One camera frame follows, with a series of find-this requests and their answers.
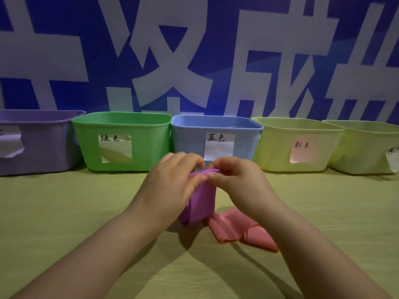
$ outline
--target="blue bin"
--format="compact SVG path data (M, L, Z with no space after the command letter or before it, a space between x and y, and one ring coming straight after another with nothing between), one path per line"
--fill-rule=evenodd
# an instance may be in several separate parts
M204 157L207 133L234 134L233 156L252 160L263 126L248 118L213 115L176 115L172 118L175 153ZM205 161L208 166L212 161Z

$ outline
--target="wall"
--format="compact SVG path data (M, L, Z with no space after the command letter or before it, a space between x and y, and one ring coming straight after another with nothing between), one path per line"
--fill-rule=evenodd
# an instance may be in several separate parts
M0 0L0 108L399 124L399 0Z

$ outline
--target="person's right arm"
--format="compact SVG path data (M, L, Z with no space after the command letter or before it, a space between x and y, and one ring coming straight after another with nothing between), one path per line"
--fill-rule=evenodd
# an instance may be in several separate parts
M209 169L210 182L272 236L305 298L391 298L344 252L276 194L258 165L222 157Z

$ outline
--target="yellow table surface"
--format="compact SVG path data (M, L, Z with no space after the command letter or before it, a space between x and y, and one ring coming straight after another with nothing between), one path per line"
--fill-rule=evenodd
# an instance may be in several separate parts
M146 174L63 173L0 178L0 298L8 298L131 201ZM333 170L266 173L281 198L399 298L399 176ZM216 210L232 206L217 191ZM218 244L209 227L164 232L108 298L301 298L281 254Z

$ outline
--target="purple cloth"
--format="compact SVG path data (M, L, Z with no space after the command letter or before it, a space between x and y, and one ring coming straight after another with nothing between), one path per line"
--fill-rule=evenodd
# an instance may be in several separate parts
M206 172L220 172L219 169L204 170L192 172L190 177L195 174L204 174ZM192 224L210 217L215 211L216 186L209 181L200 184L195 190L187 206L179 216L184 225Z

